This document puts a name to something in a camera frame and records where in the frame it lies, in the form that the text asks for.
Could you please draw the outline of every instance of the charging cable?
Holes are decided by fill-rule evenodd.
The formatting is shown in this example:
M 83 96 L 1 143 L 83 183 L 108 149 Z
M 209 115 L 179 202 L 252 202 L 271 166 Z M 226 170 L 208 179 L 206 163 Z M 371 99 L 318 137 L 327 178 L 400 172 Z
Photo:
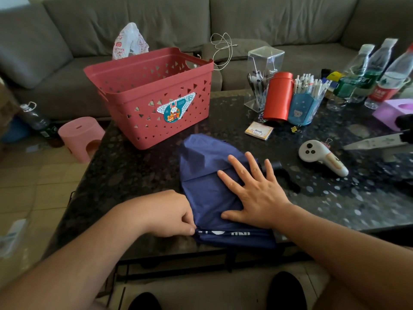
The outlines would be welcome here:
M 220 39 L 220 41 L 219 41 L 218 43 L 214 43 L 214 42 L 212 41 L 212 37 L 213 37 L 214 35 L 218 35 L 218 36 L 221 37 L 221 39 Z M 211 44 L 213 44 L 214 47 L 215 47 L 215 49 L 217 49 L 217 51 L 216 51 L 216 52 L 214 53 L 214 55 L 212 56 L 212 59 L 213 59 L 213 60 L 214 60 L 214 58 L 215 58 L 215 55 L 216 55 L 218 52 L 220 52 L 221 50 L 226 50 L 226 49 L 228 49 L 228 53 L 229 53 L 228 60 L 227 60 L 224 64 L 217 64 L 217 63 L 215 63 L 215 60 L 214 60 L 214 65 L 215 65 L 216 67 L 218 67 L 218 69 L 215 69 L 215 68 L 214 68 L 214 71 L 223 70 L 223 69 L 228 65 L 228 63 L 231 61 L 231 58 L 232 58 L 232 55 L 233 55 L 233 47 L 237 47 L 238 45 L 233 45 L 233 44 L 232 44 L 231 37 L 230 37 L 230 35 L 229 35 L 228 33 L 224 33 L 223 35 L 220 35 L 219 33 L 213 33 L 213 34 L 211 35 Z

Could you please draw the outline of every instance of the black shoe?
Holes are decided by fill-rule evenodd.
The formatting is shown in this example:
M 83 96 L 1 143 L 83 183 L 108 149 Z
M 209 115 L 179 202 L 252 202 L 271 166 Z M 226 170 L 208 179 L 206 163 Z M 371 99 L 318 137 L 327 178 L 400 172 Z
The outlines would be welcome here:
M 267 310 L 307 310 L 306 297 L 300 282 L 288 272 L 274 276 L 267 295 Z
M 162 310 L 162 308 L 153 294 L 145 292 L 131 302 L 128 310 Z

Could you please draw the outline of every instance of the marble tabletop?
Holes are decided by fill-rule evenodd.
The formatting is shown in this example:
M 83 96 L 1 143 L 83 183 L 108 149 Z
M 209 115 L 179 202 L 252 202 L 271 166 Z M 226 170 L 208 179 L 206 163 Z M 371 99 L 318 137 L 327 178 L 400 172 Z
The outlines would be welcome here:
M 349 228 L 372 232 L 413 224 L 411 191 L 399 183 L 413 177 L 413 155 L 400 154 L 385 163 L 380 151 L 344 151 L 341 148 L 364 138 L 393 133 L 371 116 L 362 104 L 349 105 L 343 112 L 318 110 L 313 122 L 292 133 L 289 123 L 277 126 L 263 141 L 244 131 L 257 114 L 243 105 L 246 91 L 211 94 L 209 118 L 152 148 L 137 150 L 112 122 L 99 150 L 80 182 L 49 244 L 46 256 L 77 237 L 116 204 L 166 189 L 181 191 L 177 147 L 193 133 L 227 140 L 240 151 L 250 151 L 259 160 L 280 161 L 301 192 L 280 184 L 287 196 L 309 212 Z M 319 163 L 306 164 L 298 157 L 299 146 L 310 139 L 331 138 L 331 151 L 349 169 L 339 178 Z M 278 235 L 278 241 L 285 238 Z M 192 237 L 161 239 L 143 235 L 122 257 L 124 260 L 216 248 L 197 245 Z

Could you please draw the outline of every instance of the red plastic basket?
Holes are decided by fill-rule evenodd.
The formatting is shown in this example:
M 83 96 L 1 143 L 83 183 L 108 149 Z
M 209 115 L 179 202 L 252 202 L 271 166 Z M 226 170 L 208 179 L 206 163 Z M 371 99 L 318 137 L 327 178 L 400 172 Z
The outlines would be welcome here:
M 118 127 L 143 150 L 208 117 L 213 70 L 212 60 L 166 48 L 91 65 L 84 72 Z

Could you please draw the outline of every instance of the white remote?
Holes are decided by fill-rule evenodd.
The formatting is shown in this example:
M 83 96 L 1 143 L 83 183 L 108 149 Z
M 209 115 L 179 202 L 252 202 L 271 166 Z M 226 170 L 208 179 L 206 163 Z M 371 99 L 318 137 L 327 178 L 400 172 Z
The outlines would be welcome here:
M 309 140 L 303 143 L 298 150 L 298 156 L 305 162 L 323 162 L 338 176 L 346 177 L 348 175 L 347 167 L 318 140 Z

